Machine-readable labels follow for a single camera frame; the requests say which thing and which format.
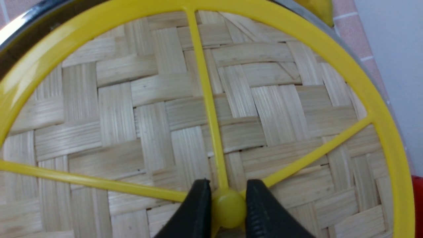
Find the white wall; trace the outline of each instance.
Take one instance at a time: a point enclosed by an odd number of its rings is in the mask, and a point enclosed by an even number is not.
[[[416,174],[423,176],[423,0],[355,0]]]

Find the woven surface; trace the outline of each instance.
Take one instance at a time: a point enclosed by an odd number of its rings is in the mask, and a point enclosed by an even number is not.
[[[310,48],[241,16],[199,12],[230,186],[264,178],[366,116]],[[121,25],[64,60],[21,111],[7,161],[187,191],[217,189],[185,13]],[[370,125],[272,192],[316,237],[390,237],[393,202]],[[0,172],[0,237],[153,237],[179,204]],[[243,237],[222,230],[220,237]]]

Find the yellow rim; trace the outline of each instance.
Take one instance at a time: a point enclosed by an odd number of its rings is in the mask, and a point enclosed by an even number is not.
[[[407,160],[398,131],[379,93],[360,66],[329,36],[289,10],[276,7],[275,4],[264,0],[111,0],[76,16],[37,43],[1,81],[0,144],[3,144],[20,109],[37,85],[57,64],[78,47],[93,37],[131,20],[163,12],[185,11],[191,26],[192,42],[204,90],[219,185],[220,188],[227,188],[228,180],[216,111],[194,16],[196,10],[240,14],[296,37],[338,70],[357,93],[368,111],[368,116],[365,119],[359,121],[332,141],[265,178],[266,184],[273,185],[298,172],[321,155],[346,141],[366,125],[373,123],[384,149],[391,177],[395,215],[394,237],[414,237],[414,200]],[[184,192],[68,174],[5,161],[0,161],[0,169],[178,202],[183,201],[186,196]]]

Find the black clamp jaw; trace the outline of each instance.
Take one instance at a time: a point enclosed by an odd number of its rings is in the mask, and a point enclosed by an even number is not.
[[[314,238],[279,204],[261,180],[247,181],[247,238]],[[210,238],[212,191],[209,181],[196,180],[187,198],[156,238]]]

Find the red object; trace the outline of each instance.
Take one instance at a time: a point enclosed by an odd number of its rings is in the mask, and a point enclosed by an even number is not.
[[[423,177],[411,176],[416,212],[416,238],[423,238]]]

